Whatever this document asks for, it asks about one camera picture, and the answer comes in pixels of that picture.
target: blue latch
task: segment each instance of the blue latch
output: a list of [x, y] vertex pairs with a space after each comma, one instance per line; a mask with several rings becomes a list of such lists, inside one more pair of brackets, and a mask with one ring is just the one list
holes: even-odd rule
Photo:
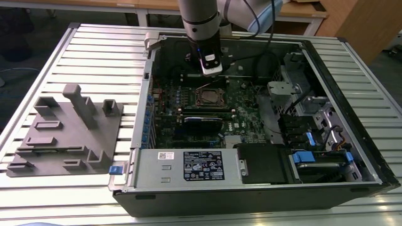
[[351, 153], [346, 152], [344, 156], [346, 156], [347, 162], [351, 163], [352, 162], [352, 155], [351, 155]]
[[152, 103], [153, 102], [153, 98], [151, 95], [148, 95], [148, 102]]
[[312, 152], [300, 151], [292, 154], [294, 162], [303, 163], [303, 162], [315, 162], [315, 158], [312, 156]]
[[307, 138], [308, 138], [308, 141], [310, 141], [310, 145], [311, 145], [311, 146], [315, 146], [315, 141], [314, 141], [314, 138], [312, 138], [311, 133], [307, 132], [306, 135], [307, 135]]
[[108, 168], [109, 175], [123, 175], [123, 166], [111, 166]]

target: metal bracket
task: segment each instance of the metal bracket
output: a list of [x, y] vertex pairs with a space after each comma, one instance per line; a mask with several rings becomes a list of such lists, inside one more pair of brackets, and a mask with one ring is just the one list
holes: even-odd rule
[[81, 26], [81, 23], [76, 23], [76, 22], [72, 22], [72, 23], [69, 23], [69, 25], [68, 25], [68, 28], [79, 28]]
[[246, 163], [246, 160], [243, 160], [243, 159], [239, 160], [239, 166], [240, 166], [240, 174], [242, 174], [242, 177], [248, 176], [248, 170], [247, 170], [247, 163]]
[[159, 32], [147, 32], [144, 39], [145, 50], [151, 50], [152, 46], [159, 42]]

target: white sticker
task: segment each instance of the white sticker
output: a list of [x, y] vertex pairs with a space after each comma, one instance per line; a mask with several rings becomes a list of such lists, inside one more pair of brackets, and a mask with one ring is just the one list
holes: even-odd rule
[[123, 6], [123, 7], [133, 7], [135, 5], [133, 5], [133, 4], [121, 4], [121, 3], [117, 3], [117, 6]]
[[168, 160], [168, 159], [175, 159], [175, 153], [173, 152], [159, 152], [157, 153], [157, 159], [161, 160]]

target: motherboard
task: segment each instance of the motherboard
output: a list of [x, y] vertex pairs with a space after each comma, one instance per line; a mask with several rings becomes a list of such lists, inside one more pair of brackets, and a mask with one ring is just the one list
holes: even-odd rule
[[242, 79], [184, 81], [156, 80], [156, 148], [232, 148], [226, 137], [266, 142], [256, 104], [263, 87]]

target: table leg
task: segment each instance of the table leg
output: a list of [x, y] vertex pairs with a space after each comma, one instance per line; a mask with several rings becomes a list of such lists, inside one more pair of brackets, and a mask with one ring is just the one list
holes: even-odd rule
[[45, 12], [48, 13], [51, 18], [56, 18], [56, 10], [55, 9], [47, 9]]
[[140, 27], [148, 27], [147, 14], [148, 11], [145, 8], [137, 8], [137, 23]]
[[308, 27], [306, 28], [306, 31], [304, 31], [304, 36], [314, 36], [318, 29], [319, 29], [319, 26], [320, 26], [320, 23], [323, 21], [323, 18], [314, 18], [311, 23], [308, 24]]

